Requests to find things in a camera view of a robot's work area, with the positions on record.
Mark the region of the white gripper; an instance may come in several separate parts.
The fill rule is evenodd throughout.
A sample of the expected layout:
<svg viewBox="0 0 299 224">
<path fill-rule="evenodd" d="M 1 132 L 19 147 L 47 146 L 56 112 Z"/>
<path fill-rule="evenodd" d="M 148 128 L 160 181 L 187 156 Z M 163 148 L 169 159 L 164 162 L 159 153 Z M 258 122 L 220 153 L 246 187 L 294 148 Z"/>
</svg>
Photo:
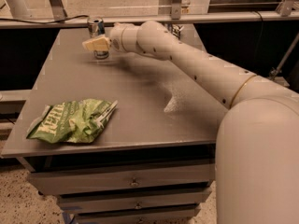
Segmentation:
<svg viewBox="0 0 299 224">
<path fill-rule="evenodd" d="M 115 23 L 109 32 L 109 38 L 105 35 L 98 35 L 82 43 L 83 48 L 89 51 L 109 51 L 110 45 L 119 52 L 133 52 L 135 50 L 135 26 L 131 23 Z"/>
</svg>

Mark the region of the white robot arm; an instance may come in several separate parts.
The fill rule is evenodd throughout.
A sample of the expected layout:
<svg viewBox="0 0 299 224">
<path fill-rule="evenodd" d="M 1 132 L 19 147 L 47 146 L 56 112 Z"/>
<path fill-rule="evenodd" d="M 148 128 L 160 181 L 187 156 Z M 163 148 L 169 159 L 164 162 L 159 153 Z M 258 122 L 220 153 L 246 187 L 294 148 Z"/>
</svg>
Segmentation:
<svg viewBox="0 0 299 224">
<path fill-rule="evenodd" d="M 217 224 L 299 224 L 299 95 L 183 43 L 157 21 L 88 22 L 91 51 L 168 60 L 226 109 L 216 138 Z"/>
</svg>

